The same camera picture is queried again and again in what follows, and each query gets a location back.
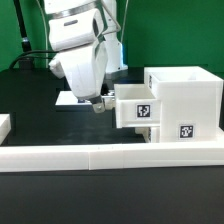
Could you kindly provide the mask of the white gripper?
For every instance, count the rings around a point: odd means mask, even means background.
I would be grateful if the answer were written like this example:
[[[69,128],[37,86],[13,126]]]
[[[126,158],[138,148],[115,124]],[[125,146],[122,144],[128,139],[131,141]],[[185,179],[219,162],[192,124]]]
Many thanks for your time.
[[[51,47],[62,64],[73,95],[90,99],[95,113],[103,113],[100,95],[108,56],[102,32],[104,24],[97,8],[49,21]]]

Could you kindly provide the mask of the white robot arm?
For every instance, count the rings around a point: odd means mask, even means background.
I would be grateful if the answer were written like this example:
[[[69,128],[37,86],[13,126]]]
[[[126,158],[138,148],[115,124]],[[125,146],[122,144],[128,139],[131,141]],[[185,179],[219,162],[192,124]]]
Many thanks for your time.
[[[44,8],[50,16],[49,42],[56,52],[50,70],[67,80],[77,99],[104,112],[104,77],[123,67],[116,0],[44,0]]]

